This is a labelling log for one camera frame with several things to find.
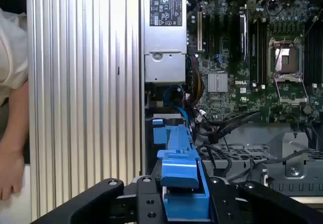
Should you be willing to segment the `person's hand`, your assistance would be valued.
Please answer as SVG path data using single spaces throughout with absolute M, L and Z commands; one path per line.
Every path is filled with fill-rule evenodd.
M 1 200 L 21 191 L 24 167 L 22 150 L 1 143 Z

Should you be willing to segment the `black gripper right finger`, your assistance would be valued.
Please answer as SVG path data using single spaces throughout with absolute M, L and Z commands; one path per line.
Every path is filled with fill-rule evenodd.
M 322 213 L 254 181 L 208 179 L 213 223 L 322 223 Z

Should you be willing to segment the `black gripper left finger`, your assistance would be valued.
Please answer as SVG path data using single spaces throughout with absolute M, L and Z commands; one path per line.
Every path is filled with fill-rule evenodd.
M 129 185 L 105 179 L 34 223 L 165 223 L 155 179 L 135 178 Z

